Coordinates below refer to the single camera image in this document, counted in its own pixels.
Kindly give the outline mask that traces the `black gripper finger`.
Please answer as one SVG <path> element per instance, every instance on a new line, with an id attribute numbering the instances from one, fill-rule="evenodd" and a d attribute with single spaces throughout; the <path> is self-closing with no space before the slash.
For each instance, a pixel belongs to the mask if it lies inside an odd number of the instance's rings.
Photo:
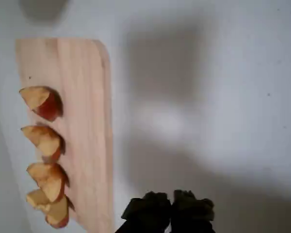
<path id="1" fill-rule="evenodd" d="M 125 221 L 116 233 L 163 233 L 170 224 L 171 202 L 166 193 L 148 192 L 132 198 L 121 218 Z"/>
<path id="2" fill-rule="evenodd" d="M 213 233 L 214 203 L 197 199 L 192 191 L 175 190 L 171 209 L 171 232 Z"/>

